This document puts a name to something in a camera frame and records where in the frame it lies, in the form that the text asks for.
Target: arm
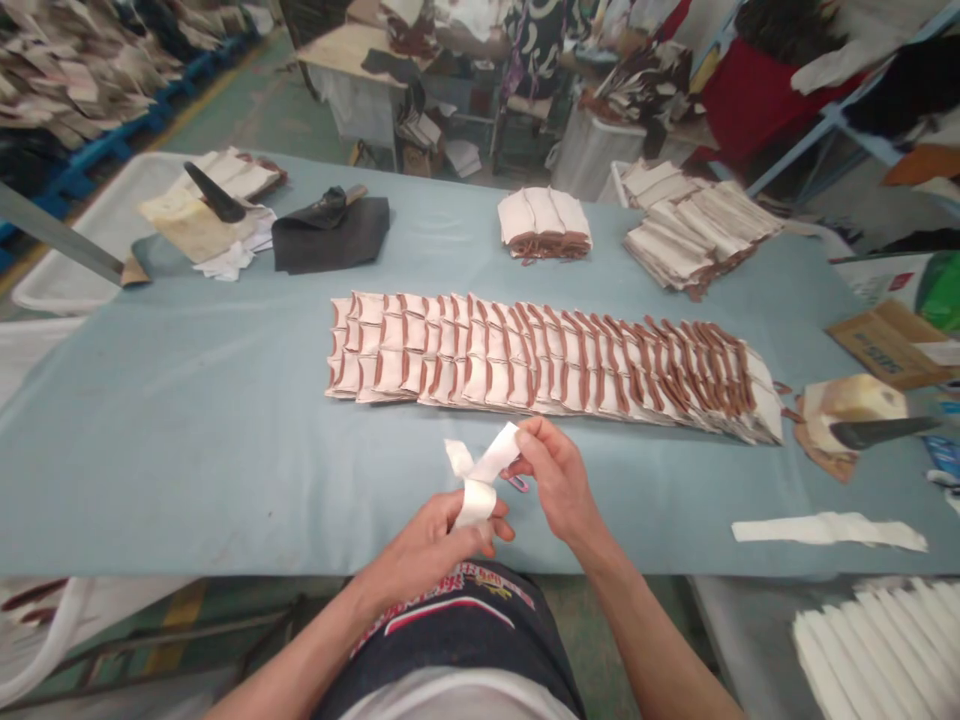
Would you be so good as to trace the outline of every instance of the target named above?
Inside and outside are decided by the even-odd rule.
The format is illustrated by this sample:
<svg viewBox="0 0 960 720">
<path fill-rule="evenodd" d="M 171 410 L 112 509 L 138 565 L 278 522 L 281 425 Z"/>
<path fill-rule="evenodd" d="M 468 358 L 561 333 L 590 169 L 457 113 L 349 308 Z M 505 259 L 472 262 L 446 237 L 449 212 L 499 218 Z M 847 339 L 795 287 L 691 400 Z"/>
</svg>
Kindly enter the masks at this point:
<svg viewBox="0 0 960 720">
<path fill-rule="evenodd" d="M 494 535 L 513 540 L 502 500 L 487 522 L 450 532 L 462 505 L 462 490 L 435 495 L 293 642 L 204 720 L 309 717 L 360 636 L 383 612 L 427 592 L 460 561 L 478 552 L 493 557 Z"/>
<path fill-rule="evenodd" d="M 504 475 L 532 475 L 554 535 L 583 567 L 610 623 L 644 718 L 742 718 L 607 529 L 577 446 L 543 418 L 520 423 L 521 457 Z"/>
</svg>

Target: blue table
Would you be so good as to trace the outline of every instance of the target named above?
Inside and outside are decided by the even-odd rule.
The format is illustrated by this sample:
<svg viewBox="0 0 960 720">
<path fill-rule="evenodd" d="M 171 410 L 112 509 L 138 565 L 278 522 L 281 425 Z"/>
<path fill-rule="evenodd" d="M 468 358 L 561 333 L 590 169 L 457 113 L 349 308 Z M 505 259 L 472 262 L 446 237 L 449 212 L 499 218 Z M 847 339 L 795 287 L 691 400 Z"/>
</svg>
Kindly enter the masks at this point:
<svg viewBox="0 0 960 720">
<path fill-rule="evenodd" d="M 324 397 L 330 298 L 351 290 L 474 292 L 639 320 L 719 323 L 794 388 L 862 369 L 823 331 L 859 311 L 814 240 L 764 244 L 702 304 L 661 290 L 621 247 L 637 215 L 587 205 L 585 261 L 523 267 L 500 243 L 502 191 L 274 159 L 290 173 L 279 214 L 333 184 L 387 196 L 378 262 L 289 277 L 258 257 L 238 283 L 204 279 L 161 238 L 139 249 L 154 283 L 123 291 L 28 378 L 0 413 L 0 574 L 347 574 L 431 493 L 457 486 L 444 438 L 481 451 L 508 419 Z M 960 519 L 922 478 L 922 443 L 865 454 L 849 486 L 785 447 L 706 433 L 564 418 L 597 502 L 648 573 L 960 572 Z M 550 534 L 535 487 L 506 483 L 518 570 L 579 571 Z M 734 542 L 730 524 L 822 510 L 902 520 L 929 554 Z"/>
</svg>

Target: worktable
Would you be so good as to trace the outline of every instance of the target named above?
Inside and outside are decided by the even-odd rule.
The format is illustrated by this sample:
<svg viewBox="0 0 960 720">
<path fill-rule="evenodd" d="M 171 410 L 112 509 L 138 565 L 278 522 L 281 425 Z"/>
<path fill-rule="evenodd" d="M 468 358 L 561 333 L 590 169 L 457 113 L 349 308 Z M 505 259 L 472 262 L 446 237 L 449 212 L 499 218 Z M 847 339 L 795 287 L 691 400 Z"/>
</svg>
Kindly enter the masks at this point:
<svg viewBox="0 0 960 720">
<path fill-rule="evenodd" d="M 477 455 L 507 419 L 405 403 L 324 397 L 330 299 L 351 290 L 474 292 L 640 320 L 720 324 L 774 378 L 801 388 L 860 372 L 821 328 L 859 311 L 814 240 L 781 236 L 710 288 L 702 304 L 661 290 L 621 247 L 639 214 L 586 204 L 594 249 L 524 267 L 500 242 L 503 191 L 273 156 L 289 184 L 279 215 L 330 185 L 386 196 L 376 263 L 287 276 L 272 252 L 237 283 L 203 278 L 166 240 L 137 253 L 151 285 L 121 292 L 44 362 L 0 412 L 0 574 L 347 575 L 369 562 L 432 493 L 458 486 L 443 439 Z M 800 576 L 960 571 L 960 519 L 906 438 L 864 454 L 841 486 L 785 447 L 587 418 L 561 418 L 597 503 L 645 573 Z M 577 573 L 536 486 L 497 489 L 519 571 Z M 737 544 L 730 523 L 823 510 L 897 519 L 930 553 L 857 545 Z"/>
</svg>

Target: red cloth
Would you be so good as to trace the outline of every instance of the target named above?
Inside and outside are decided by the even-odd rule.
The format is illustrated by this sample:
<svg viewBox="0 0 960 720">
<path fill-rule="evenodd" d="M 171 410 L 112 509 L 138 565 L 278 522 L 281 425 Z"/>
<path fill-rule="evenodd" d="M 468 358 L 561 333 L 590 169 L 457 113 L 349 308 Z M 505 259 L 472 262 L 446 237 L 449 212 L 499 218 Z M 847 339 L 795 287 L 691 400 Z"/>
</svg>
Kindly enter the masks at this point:
<svg viewBox="0 0 960 720">
<path fill-rule="evenodd" d="M 692 4 L 693 0 L 680 0 L 680 2 L 677 3 L 673 12 L 667 15 L 667 19 L 664 20 L 663 25 L 660 26 L 660 31 L 657 33 L 658 40 L 673 39 L 673 36 L 677 34 L 677 30 L 683 25 L 683 21 L 687 19 L 687 15 L 690 12 L 690 5 Z"/>
<path fill-rule="evenodd" d="M 856 75 L 840 87 L 803 95 L 790 87 L 799 69 L 734 38 L 702 94 L 707 122 L 720 145 L 717 156 L 725 165 L 742 170 L 772 140 L 802 133 L 820 108 L 849 94 L 862 79 Z"/>
</svg>

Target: hand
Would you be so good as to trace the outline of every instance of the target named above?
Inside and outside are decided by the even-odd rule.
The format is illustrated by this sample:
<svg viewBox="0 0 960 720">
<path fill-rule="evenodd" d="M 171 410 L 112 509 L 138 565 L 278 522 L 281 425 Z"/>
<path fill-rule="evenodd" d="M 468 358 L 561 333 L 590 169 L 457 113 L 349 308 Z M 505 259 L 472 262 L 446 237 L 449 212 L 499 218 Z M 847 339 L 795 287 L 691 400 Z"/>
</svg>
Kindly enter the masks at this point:
<svg viewBox="0 0 960 720">
<path fill-rule="evenodd" d="M 533 417 L 517 431 L 520 457 L 500 475 L 532 475 L 553 534 L 570 545 L 603 527 L 587 469 L 573 441 L 549 420 Z"/>
<path fill-rule="evenodd" d="M 463 490 L 439 493 L 420 508 L 400 534 L 354 580 L 380 611 L 431 590 L 457 563 L 482 552 L 496 555 L 493 536 L 516 536 L 504 518 L 510 512 L 498 499 L 486 522 L 450 532 L 463 506 Z"/>
</svg>

